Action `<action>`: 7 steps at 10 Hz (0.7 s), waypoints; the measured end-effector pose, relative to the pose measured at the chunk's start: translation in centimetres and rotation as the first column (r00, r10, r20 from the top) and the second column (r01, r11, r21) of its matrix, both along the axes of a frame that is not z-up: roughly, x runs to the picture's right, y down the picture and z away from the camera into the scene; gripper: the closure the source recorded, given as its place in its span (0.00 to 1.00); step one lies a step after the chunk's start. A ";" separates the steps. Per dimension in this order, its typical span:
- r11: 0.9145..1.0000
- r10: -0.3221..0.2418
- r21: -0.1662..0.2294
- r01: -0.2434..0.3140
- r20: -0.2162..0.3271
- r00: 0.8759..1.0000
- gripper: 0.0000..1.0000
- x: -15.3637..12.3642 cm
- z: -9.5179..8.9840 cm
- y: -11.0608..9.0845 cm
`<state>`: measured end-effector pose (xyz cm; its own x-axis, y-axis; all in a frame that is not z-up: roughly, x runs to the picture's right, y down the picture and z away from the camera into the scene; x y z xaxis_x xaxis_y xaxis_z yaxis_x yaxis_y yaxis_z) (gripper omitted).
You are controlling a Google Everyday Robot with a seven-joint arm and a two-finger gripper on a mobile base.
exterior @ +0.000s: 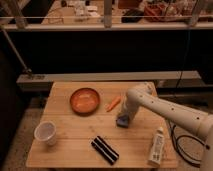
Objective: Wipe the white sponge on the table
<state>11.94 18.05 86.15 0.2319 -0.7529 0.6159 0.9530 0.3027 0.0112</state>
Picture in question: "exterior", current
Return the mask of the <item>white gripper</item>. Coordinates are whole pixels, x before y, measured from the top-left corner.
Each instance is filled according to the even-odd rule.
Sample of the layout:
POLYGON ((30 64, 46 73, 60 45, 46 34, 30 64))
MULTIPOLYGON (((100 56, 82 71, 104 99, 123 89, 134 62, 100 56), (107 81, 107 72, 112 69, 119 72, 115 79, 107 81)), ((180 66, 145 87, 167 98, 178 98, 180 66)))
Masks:
POLYGON ((118 118, 131 122, 139 110, 139 104, 130 99, 125 99, 122 103, 118 118))

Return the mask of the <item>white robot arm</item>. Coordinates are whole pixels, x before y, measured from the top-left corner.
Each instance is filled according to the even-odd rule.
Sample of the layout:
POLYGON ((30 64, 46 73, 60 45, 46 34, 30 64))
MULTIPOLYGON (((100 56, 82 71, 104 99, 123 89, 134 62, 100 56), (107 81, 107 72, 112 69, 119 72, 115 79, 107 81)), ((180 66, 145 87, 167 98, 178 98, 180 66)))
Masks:
POLYGON ((129 88, 116 124, 128 127, 140 107, 172 121, 205 142, 200 171, 213 171, 213 114, 170 102, 152 95, 148 82, 129 88))

